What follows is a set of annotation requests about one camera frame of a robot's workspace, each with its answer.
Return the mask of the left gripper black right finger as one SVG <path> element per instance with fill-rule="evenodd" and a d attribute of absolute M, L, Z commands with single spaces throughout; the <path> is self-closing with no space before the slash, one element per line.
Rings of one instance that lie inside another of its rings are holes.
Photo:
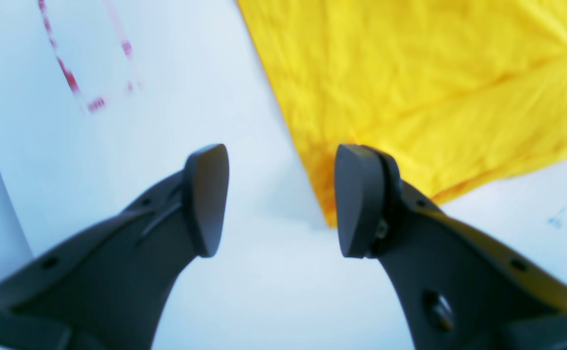
<path fill-rule="evenodd" d="M 342 255 L 379 261 L 417 350 L 567 350 L 567 285 L 446 215 L 387 153 L 340 144 L 335 196 Z"/>

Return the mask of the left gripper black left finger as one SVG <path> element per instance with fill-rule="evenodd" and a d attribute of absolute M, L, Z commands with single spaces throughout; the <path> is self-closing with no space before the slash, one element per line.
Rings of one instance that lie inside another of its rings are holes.
<path fill-rule="evenodd" d="M 223 144 L 119 214 L 79 232 L 0 282 L 0 346 L 149 350 L 177 277 L 215 255 L 230 178 Z"/>

